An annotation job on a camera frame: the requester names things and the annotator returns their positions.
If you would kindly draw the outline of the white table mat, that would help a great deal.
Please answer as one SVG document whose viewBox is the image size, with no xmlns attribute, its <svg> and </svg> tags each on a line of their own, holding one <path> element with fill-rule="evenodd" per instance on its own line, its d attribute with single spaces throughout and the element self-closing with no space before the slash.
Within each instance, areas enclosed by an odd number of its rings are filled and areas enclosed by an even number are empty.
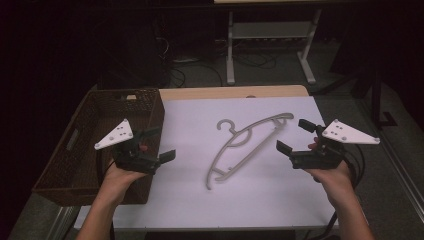
<svg viewBox="0 0 424 240">
<path fill-rule="evenodd" d="M 312 177 L 293 169 L 289 159 L 276 149 L 282 141 L 304 150 L 312 134 L 299 128 L 300 119 L 322 121 L 311 97 L 239 98 L 216 100 L 169 100 L 165 102 L 162 151 L 176 150 L 174 161 L 162 165 L 153 178 L 144 205 L 121 205 L 113 221 L 118 229 L 200 230 L 243 228 L 321 227 L 333 213 L 322 187 Z M 226 181 L 205 186 L 208 169 L 220 148 L 236 129 L 280 113 L 294 118 L 241 169 Z M 273 124 L 254 129 L 244 146 L 225 151 L 217 167 L 227 170 L 244 158 L 273 130 Z"/>
</svg>

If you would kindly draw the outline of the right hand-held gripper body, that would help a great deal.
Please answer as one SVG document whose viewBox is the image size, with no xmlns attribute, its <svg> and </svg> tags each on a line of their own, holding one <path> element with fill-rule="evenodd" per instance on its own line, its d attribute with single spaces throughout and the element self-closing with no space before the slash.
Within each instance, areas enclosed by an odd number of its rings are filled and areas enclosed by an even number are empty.
<svg viewBox="0 0 424 240">
<path fill-rule="evenodd" d="M 357 130 L 338 119 L 324 127 L 323 133 L 317 137 L 318 144 L 312 150 L 292 151 L 289 159 L 294 169 L 335 169 L 345 159 L 345 144 L 380 143 L 379 138 Z"/>
</svg>

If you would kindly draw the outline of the person's right hand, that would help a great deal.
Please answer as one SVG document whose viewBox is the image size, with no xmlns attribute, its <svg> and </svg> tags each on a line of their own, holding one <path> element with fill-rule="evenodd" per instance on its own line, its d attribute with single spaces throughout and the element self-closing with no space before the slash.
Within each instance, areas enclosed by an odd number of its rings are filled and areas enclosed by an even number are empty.
<svg viewBox="0 0 424 240">
<path fill-rule="evenodd" d="M 351 174 L 344 161 L 335 169 L 306 169 L 306 172 L 322 184 L 330 203 L 334 206 L 347 203 L 354 195 Z"/>
</svg>

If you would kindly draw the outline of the person's left hand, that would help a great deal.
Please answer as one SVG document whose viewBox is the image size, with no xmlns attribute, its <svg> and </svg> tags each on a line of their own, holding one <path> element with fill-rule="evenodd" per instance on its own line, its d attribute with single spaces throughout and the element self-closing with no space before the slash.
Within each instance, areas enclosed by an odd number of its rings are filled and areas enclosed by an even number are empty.
<svg viewBox="0 0 424 240">
<path fill-rule="evenodd" d="M 120 169 L 116 166 L 114 161 L 111 161 L 104 175 L 98 196 L 120 203 L 123 201 L 129 186 L 136 180 L 145 176 L 146 173 Z"/>
</svg>

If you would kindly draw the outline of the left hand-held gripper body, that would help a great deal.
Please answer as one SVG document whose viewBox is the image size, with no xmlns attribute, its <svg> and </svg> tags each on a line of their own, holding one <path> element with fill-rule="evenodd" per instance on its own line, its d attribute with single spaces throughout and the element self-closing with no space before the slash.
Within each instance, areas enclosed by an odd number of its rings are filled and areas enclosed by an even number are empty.
<svg viewBox="0 0 424 240">
<path fill-rule="evenodd" d="M 118 168 L 146 174 L 155 174 L 160 164 L 157 157 L 143 152 L 140 148 L 142 141 L 135 138 L 128 119 L 124 119 L 100 141 L 94 144 L 95 150 L 106 147 L 112 148 L 112 155 Z"/>
</svg>

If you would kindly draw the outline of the brown wicker basket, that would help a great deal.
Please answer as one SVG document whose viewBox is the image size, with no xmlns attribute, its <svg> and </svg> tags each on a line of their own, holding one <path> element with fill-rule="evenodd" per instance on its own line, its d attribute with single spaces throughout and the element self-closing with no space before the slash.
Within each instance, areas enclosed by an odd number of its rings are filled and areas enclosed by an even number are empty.
<svg viewBox="0 0 424 240">
<path fill-rule="evenodd" d="M 161 127 L 164 105 L 157 89 L 96 90 L 84 97 L 33 191 L 59 206 L 93 202 L 99 177 L 112 159 L 109 147 L 95 143 L 123 120 L 134 131 Z"/>
</svg>

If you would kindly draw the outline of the white metal stand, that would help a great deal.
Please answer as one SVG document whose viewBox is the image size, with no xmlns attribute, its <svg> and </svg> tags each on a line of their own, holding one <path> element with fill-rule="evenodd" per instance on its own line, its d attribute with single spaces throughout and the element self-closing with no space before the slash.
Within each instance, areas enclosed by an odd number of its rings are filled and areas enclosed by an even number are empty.
<svg viewBox="0 0 424 240">
<path fill-rule="evenodd" d="M 310 21 L 288 22 L 235 22 L 234 14 L 228 14 L 226 73 L 227 83 L 235 84 L 233 41 L 247 39 L 289 39 L 301 38 L 306 40 L 302 51 L 297 52 L 299 63 L 308 84 L 315 84 L 316 79 L 308 63 L 308 54 L 318 27 L 322 10 L 315 11 Z"/>
</svg>

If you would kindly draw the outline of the grey plastic clothes hanger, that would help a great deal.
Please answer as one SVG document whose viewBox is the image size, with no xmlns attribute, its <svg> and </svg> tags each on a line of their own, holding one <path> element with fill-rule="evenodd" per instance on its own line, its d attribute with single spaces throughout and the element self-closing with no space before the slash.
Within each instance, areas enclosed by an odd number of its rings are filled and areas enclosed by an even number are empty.
<svg viewBox="0 0 424 240">
<path fill-rule="evenodd" d="M 241 130 L 237 130 L 236 124 L 230 119 L 220 120 L 216 124 L 216 128 L 218 130 L 221 130 L 224 124 L 228 124 L 228 131 L 232 135 L 232 137 L 220 148 L 220 150 L 215 155 L 206 175 L 206 189 L 212 189 L 213 174 L 218 174 L 218 177 L 215 178 L 216 181 L 226 181 L 229 177 L 231 177 L 239 169 L 241 169 L 257 152 L 259 152 L 270 139 L 277 135 L 286 126 L 288 120 L 292 120 L 293 118 L 294 115 L 292 113 L 280 113 L 251 123 L 250 125 L 247 125 Z M 244 158 L 242 158 L 234 166 L 229 167 L 227 170 L 223 170 L 217 167 L 219 160 L 222 158 L 226 150 L 246 145 L 253 137 L 254 129 L 260 125 L 268 123 L 273 124 L 273 130 L 260 143 L 258 143 Z"/>
</svg>

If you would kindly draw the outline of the metal table frame rail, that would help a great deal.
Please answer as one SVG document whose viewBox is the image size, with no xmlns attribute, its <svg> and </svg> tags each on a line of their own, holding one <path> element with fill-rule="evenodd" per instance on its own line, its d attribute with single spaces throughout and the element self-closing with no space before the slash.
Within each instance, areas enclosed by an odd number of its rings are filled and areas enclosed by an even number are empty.
<svg viewBox="0 0 424 240">
<path fill-rule="evenodd" d="M 80 208 L 76 206 L 60 207 L 48 231 L 47 240 L 64 240 L 73 228 L 79 211 Z"/>
<path fill-rule="evenodd" d="M 396 153 L 395 148 L 391 145 L 387 136 L 382 132 L 379 133 L 379 136 L 381 145 L 394 168 L 395 175 L 399 179 L 399 182 L 420 221 L 424 224 L 424 196 L 421 194 L 411 176 L 407 172 L 400 156 Z"/>
</svg>

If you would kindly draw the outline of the black floor stand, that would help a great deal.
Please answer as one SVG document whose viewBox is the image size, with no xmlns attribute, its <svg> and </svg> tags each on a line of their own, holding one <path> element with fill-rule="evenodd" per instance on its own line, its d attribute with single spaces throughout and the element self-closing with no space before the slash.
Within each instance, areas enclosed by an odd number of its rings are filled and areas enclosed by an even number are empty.
<svg viewBox="0 0 424 240">
<path fill-rule="evenodd" d="M 376 66 L 362 66 L 339 80 L 313 91 L 312 96 L 326 95 L 349 81 L 355 80 L 351 95 L 355 99 L 363 99 L 371 92 L 370 117 L 375 127 L 381 130 L 383 127 L 396 126 L 397 123 L 389 112 L 381 111 L 382 79 Z"/>
</svg>

